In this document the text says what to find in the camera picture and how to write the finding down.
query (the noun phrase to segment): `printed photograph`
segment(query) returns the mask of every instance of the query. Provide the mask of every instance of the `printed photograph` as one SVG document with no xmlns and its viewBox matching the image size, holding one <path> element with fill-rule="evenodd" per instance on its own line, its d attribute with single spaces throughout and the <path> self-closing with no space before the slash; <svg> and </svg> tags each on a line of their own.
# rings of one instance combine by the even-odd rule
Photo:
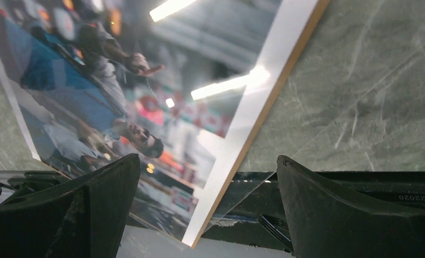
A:
<svg viewBox="0 0 425 258">
<path fill-rule="evenodd" d="M 0 0 L 38 155 L 75 178 L 138 153 L 131 214 L 182 240 L 215 163 L 199 133 L 226 136 L 280 1 Z"/>
</svg>

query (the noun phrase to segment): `blue shirt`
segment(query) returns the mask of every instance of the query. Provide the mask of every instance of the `blue shirt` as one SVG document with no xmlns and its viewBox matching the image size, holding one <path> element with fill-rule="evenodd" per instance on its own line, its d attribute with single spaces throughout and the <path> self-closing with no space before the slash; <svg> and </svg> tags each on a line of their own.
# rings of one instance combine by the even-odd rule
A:
<svg viewBox="0 0 425 258">
<path fill-rule="evenodd" d="M 21 86 L 36 90 L 61 104 L 90 127 L 114 139 L 110 128 L 121 114 L 113 110 L 100 89 L 71 64 L 16 24 L 6 20 L 8 43 L 21 74 Z"/>
</svg>

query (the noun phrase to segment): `blurred light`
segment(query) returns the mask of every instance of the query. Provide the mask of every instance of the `blurred light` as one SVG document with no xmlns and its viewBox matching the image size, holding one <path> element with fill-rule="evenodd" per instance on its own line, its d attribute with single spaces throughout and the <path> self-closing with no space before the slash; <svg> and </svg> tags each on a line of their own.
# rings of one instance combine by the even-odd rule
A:
<svg viewBox="0 0 425 258">
<path fill-rule="evenodd" d="M 211 85 L 194 90 L 190 94 L 195 101 L 244 86 L 257 87 L 262 85 L 269 77 L 269 72 L 266 71 L 263 67 L 255 67 L 248 75 L 233 78 L 221 83 L 213 83 Z"/>
<path fill-rule="evenodd" d="M 76 55 L 79 57 L 79 58 L 81 58 L 81 59 L 83 59 L 84 57 L 83 57 L 83 52 L 81 52 L 80 50 L 76 50 Z"/>
<path fill-rule="evenodd" d="M 103 0 L 91 0 L 92 9 L 94 12 L 99 13 L 105 10 L 105 5 L 103 4 Z"/>
<path fill-rule="evenodd" d="M 174 101 L 172 100 L 172 98 L 167 99 L 166 103 L 169 108 L 172 108 L 174 106 Z"/>
<path fill-rule="evenodd" d="M 45 10 L 39 10 L 38 13 L 40 14 L 40 17 L 43 18 L 44 20 L 46 21 L 50 20 L 49 14 Z"/>
<path fill-rule="evenodd" d="M 118 9 L 112 9 L 110 11 L 110 23 L 111 23 L 111 32 L 114 35 L 119 36 L 122 30 L 122 13 Z"/>
<path fill-rule="evenodd" d="M 189 6 L 196 0 L 168 0 L 149 12 L 152 20 L 157 22 L 171 14 Z"/>
<path fill-rule="evenodd" d="M 70 11 L 72 11 L 75 8 L 72 0 L 63 0 L 63 5 L 65 5 L 65 7 Z"/>
<path fill-rule="evenodd" d="M 57 24 L 57 32 L 64 39 L 73 41 L 75 39 L 74 21 L 64 8 L 54 8 L 52 12 L 54 24 Z"/>
</svg>

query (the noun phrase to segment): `gray marble countertop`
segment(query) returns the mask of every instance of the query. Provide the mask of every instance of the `gray marble countertop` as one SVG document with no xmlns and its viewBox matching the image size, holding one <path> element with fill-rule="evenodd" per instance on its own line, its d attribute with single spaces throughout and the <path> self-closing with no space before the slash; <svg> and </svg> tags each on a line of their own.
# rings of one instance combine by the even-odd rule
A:
<svg viewBox="0 0 425 258">
<path fill-rule="evenodd" d="M 425 170 L 425 0 L 331 1 L 240 171 Z M 0 170 L 32 159 L 0 86 Z"/>
</svg>

